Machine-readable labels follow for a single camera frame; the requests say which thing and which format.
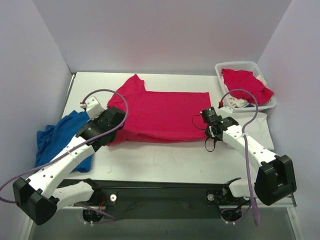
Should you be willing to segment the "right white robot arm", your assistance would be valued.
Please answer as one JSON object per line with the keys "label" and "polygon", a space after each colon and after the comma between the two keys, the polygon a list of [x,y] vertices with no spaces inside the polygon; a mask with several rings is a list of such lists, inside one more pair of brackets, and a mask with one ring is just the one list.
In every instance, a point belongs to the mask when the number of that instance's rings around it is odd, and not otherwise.
{"label": "right white robot arm", "polygon": [[293,161],[279,156],[249,136],[231,116],[217,115],[213,107],[200,112],[207,125],[204,132],[214,143],[224,142],[245,158],[247,179],[231,182],[221,192],[222,200],[233,204],[239,198],[257,198],[270,206],[297,190]]}

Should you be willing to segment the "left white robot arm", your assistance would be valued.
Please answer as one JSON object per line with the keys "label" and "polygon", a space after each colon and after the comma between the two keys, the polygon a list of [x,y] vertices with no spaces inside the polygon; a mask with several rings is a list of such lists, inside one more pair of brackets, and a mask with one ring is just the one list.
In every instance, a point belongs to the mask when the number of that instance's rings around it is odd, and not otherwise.
{"label": "left white robot arm", "polygon": [[64,207],[81,202],[100,204],[104,196],[101,187],[90,178],[66,187],[59,185],[86,158],[115,141],[127,116],[127,112],[109,107],[89,120],[53,160],[28,179],[14,181],[15,204],[38,226]]}

